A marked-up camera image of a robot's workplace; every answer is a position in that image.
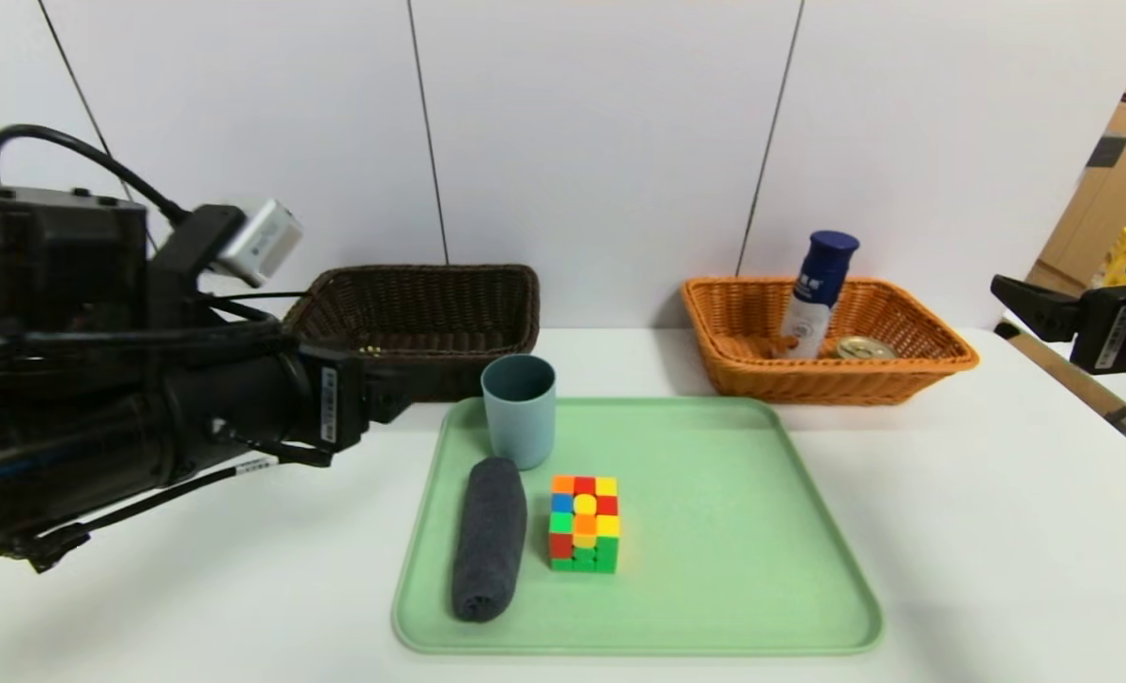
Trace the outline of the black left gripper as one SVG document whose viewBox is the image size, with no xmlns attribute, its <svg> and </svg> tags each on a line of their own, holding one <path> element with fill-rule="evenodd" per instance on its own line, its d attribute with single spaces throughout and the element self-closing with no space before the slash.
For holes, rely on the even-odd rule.
<svg viewBox="0 0 1126 683">
<path fill-rule="evenodd" d="M 298 339 L 216 339 L 177 351 L 166 371 L 169 479 L 245 452 L 327 467 L 368 422 L 393 423 L 412 401 L 408 376 Z"/>
</svg>

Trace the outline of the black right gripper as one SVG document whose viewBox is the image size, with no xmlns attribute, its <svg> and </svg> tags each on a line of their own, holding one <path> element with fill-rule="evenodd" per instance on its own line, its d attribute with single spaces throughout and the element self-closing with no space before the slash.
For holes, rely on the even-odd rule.
<svg viewBox="0 0 1126 683">
<path fill-rule="evenodd" d="M 1070 342 L 1070 362 L 1088 375 L 1126 372 L 1126 286 L 1097 288 L 1080 299 L 995 275 L 990 291 L 1044 342 Z"/>
</svg>

